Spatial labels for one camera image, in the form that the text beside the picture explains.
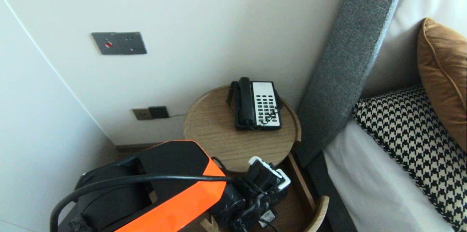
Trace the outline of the black telephone handset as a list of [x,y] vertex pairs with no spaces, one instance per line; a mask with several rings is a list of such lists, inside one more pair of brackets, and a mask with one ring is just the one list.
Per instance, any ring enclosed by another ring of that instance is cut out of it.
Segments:
[[247,77],[242,77],[239,80],[239,97],[239,124],[254,126],[256,117],[252,102],[251,84]]

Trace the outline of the round wooden side table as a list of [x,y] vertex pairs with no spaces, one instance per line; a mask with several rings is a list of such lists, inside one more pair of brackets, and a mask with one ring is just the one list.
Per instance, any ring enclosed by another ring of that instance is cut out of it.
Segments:
[[248,230],[237,229],[237,217],[263,191],[246,179],[246,174],[227,172],[235,182],[226,186],[220,201],[195,222],[201,232],[318,232],[329,205],[329,197],[314,197],[292,153],[278,166],[291,184],[287,196],[276,206],[278,217],[262,228],[255,224]]

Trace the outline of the round wooden bedside table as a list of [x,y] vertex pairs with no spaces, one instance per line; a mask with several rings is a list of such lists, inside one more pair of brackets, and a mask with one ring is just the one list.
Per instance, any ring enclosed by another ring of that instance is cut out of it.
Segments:
[[230,171],[247,171],[252,156],[279,165],[301,142],[301,125],[294,109],[283,103],[281,129],[237,129],[234,111],[226,103],[228,90],[229,86],[209,90],[192,103],[184,121],[185,139],[196,141]]

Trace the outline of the brown velvet cushion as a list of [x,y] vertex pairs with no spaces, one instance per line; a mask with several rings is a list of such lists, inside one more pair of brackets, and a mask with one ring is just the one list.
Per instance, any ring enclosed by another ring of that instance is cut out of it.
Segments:
[[440,122],[467,153],[467,38],[425,18],[417,38],[417,66]]

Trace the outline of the black and white telephone base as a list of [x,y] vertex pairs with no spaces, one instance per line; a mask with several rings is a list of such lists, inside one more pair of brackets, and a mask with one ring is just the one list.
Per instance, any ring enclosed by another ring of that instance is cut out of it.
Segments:
[[239,81],[234,84],[234,97],[235,97],[235,126],[238,129],[252,129],[252,130],[277,130],[282,128],[282,119],[280,111],[282,109],[282,102],[275,90],[275,84],[272,81],[251,81],[252,102],[255,111],[255,125],[245,126],[239,123],[240,111],[240,93]]

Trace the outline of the grey fabric headboard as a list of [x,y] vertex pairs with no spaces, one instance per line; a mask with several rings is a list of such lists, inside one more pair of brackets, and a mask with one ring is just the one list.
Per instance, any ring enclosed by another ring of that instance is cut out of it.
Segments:
[[298,162],[308,167],[345,127],[375,64],[399,0],[343,0],[297,115]]

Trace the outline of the brown wooden baseboard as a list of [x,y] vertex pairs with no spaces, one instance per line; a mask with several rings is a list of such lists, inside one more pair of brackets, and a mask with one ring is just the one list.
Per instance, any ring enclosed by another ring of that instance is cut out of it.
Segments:
[[115,145],[115,150],[120,153],[134,153],[138,151],[143,151],[155,146],[162,144],[162,142],[155,143],[142,143],[142,144],[120,144]]

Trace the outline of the grey wall switch panel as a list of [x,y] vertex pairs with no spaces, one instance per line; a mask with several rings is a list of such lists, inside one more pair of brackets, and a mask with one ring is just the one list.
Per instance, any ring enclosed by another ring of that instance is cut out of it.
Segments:
[[147,50],[138,31],[93,32],[92,38],[102,55],[144,55]]

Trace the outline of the black wall plug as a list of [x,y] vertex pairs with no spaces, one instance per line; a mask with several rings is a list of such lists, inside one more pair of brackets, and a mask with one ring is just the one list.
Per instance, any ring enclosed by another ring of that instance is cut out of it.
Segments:
[[167,119],[170,118],[166,106],[150,106],[148,107],[152,119]]

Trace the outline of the black white houndstooth pillow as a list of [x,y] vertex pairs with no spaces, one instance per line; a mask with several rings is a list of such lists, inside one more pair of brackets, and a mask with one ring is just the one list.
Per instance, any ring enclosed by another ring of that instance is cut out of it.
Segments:
[[455,232],[467,232],[467,152],[421,85],[358,100],[357,124],[397,162]]

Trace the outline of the beige pillow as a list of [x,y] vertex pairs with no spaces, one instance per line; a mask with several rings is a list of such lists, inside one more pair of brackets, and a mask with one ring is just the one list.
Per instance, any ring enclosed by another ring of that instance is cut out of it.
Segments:
[[421,19],[391,22],[361,98],[377,96],[420,82],[417,38],[421,22]]

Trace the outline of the beige wall socket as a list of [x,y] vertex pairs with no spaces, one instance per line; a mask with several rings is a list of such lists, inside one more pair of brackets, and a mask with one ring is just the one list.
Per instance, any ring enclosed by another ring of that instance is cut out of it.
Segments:
[[132,112],[138,121],[153,120],[153,116],[148,108],[132,109]]

